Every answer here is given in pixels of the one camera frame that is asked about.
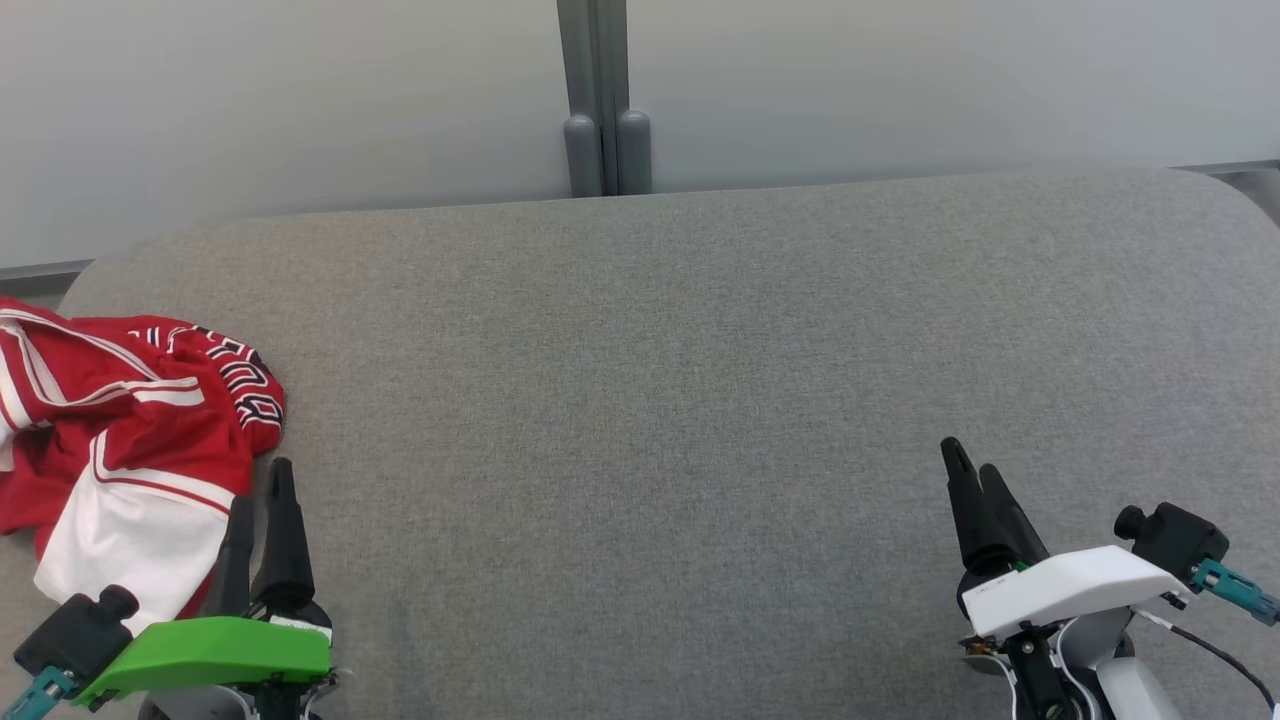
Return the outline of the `red white basketball jersey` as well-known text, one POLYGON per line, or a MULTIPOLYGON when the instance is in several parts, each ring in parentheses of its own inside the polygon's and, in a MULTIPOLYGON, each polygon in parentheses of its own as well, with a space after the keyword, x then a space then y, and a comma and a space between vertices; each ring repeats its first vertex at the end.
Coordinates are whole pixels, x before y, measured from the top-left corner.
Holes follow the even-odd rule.
POLYGON ((284 424, 283 384, 238 340, 0 296, 0 537, 31 537, 55 602, 123 587, 136 634, 192 616, 284 424))

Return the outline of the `grey metal partition post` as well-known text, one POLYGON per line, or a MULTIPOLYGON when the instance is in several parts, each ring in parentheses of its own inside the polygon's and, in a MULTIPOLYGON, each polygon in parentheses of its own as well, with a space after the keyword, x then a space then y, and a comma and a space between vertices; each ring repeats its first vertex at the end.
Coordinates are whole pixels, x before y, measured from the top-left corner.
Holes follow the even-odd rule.
POLYGON ((653 192, 652 122, 632 106, 626 0, 556 0, 576 199, 653 192))

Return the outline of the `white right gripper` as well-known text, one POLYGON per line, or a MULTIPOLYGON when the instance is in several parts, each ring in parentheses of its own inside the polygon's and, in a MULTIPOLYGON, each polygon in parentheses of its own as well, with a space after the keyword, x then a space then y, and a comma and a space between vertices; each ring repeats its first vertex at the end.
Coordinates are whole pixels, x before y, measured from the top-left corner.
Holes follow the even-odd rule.
POLYGON ((1007 719, 1184 720, 1149 667, 1123 647, 1144 602, 1190 601, 1192 591, 1117 546, 1048 559, 997 466, 978 471, 955 437, 940 450, 963 566, 975 577, 1011 571, 960 594, 973 629, 964 661, 1006 680, 1007 719))

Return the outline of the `grey partition base rail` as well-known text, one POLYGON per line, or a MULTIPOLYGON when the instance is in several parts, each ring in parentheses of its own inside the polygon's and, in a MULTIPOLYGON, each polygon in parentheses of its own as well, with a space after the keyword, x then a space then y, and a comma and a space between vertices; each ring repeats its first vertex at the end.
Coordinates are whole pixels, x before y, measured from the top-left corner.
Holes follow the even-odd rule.
POLYGON ((74 278, 82 273, 92 260, 77 260, 64 263, 45 263, 26 266, 0 266, 0 283, 29 281, 35 278, 63 277, 74 278))
POLYGON ((1178 167, 1210 176, 1244 193, 1280 227, 1280 159, 1178 167))

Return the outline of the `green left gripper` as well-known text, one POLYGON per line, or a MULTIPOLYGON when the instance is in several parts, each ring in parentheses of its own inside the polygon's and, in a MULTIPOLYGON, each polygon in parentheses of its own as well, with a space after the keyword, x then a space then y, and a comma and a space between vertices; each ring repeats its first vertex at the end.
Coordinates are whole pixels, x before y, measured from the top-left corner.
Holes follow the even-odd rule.
POLYGON ((287 457, 270 464, 265 511, 251 594, 255 502, 237 496, 205 598, 205 615, 216 618, 152 624, 79 693, 76 706, 95 712, 140 694, 141 720, 307 720, 310 700, 334 682, 323 633, 333 625, 315 602, 305 515, 287 457), (251 600, 270 623, 242 618, 251 600))

